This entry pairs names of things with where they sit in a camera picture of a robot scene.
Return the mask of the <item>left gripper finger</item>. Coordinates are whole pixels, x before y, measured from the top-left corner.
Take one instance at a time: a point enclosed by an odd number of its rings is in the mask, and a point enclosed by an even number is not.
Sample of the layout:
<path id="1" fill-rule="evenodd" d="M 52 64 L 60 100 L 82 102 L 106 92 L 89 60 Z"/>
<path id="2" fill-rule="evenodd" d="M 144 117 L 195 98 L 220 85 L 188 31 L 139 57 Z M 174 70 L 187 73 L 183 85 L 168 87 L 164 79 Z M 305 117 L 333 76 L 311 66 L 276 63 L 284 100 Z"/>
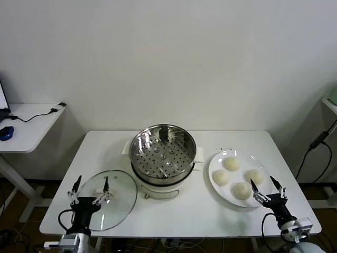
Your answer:
<path id="1" fill-rule="evenodd" d="M 82 176 L 79 176 L 78 179 L 73 184 L 72 190 L 67 192 L 67 195 L 70 199 L 70 205 L 75 205 L 79 203 L 79 200 L 77 198 L 77 191 L 79 189 L 80 183 L 81 183 Z"/>
<path id="2" fill-rule="evenodd" d="M 104 185 L 94 191 L 96 199 L 92 202 L 93 205 L 100 206 L 110 201 L 110 188 L 108 184 L 108 176 L 105 177 Z"/>

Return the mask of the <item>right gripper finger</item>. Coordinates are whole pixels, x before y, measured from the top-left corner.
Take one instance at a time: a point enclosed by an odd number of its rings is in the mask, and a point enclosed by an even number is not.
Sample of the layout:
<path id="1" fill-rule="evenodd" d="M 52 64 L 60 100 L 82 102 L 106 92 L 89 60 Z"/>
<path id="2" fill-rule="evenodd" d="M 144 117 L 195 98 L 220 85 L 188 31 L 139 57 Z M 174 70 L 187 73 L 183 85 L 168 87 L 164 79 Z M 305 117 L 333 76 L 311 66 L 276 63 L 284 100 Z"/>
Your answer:
<path id="1" fill-rule="evenodd" d="M 253 190 L 253 198 L 260 203 L 261 205 L 264 205 L 267 202 L 271 201 L 271 198 L 263 195 L 262 193 L 259 192 L 256 184 L 254 183 L 254 181 L 251 179 L 250 180 L 251 186 L 252 186 L 252 190 Z"/>
<path id="2" fill-rule="evenodd" d="M 281 184 L 273 177 L 270 176 L 271 181 L 273 182 L 274 186 L 276 187 L 276 189 L 279 191 L 280 197 L 282 199 L 286 199 L 286 188 L 282 187 Z"/>

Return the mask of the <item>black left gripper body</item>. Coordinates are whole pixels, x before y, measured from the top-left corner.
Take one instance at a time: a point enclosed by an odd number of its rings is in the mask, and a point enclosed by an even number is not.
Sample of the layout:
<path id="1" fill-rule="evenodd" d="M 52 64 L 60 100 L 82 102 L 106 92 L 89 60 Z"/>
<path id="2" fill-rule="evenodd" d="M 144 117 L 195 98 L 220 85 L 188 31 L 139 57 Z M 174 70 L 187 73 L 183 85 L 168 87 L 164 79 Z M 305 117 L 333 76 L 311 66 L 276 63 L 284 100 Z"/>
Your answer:
<path id="1" fill-rule="evenodd" d="M 79 197 L 78 203 L 71 203 L 74 219 L 73 230 L 89 229 L 92 215 L 101 209 L 101 204 L 94 197 Z"/>

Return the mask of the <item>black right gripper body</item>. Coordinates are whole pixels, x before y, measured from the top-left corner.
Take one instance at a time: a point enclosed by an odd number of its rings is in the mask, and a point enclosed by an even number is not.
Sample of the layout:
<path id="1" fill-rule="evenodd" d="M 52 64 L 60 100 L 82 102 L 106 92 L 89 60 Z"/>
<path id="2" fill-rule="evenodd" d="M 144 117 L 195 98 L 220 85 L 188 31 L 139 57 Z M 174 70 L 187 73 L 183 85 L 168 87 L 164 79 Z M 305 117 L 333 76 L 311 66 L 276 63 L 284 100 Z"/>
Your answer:
<path id="1" fill-rule="evenodd" d="M 297 217 L 291 215 L 286 207 L 286 203 L 288 201 L 287 198 L 282 198 L 279 193 L 269 194 L 267 197 L 269 199 L 264 201 L 262 205 L 273 211 L 278 224 L 285 224 L 287 222 L 297 220 Z"/>

